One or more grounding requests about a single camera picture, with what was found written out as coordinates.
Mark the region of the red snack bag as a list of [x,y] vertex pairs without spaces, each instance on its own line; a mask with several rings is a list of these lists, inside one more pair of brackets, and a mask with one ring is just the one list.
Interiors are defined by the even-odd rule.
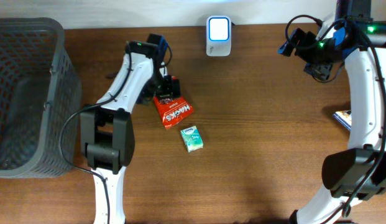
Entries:
[[170,129],[195,112],[192,105],[182,96],[175,99],[155,97],[154,103],[165,129]]

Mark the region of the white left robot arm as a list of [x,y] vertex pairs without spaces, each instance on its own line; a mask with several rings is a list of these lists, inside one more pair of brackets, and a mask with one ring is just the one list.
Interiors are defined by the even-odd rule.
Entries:
[[171,52],[165,37],[158,34],[150,34],[145,42],[128,42],[109,89],[80,113],[81,152],[95,185],[95,223],[126,221],[123,183],[135,148],[131,113],[136,104],[153,97],[180,97],[179,81],[168,74],[164,61]]

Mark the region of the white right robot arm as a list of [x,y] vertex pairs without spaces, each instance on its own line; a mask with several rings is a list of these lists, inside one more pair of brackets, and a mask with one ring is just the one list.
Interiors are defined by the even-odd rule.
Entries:
[[386,193],[386,22],[374,21],[370,0],[338,1],[333,22],[315,19],[317,34],[285,30],[278,52],[296,55],[317,82],[335,63],[349,79],[352,124],[345,151],[327,156],[322,186],[290,223],[335,223],[353,206]]

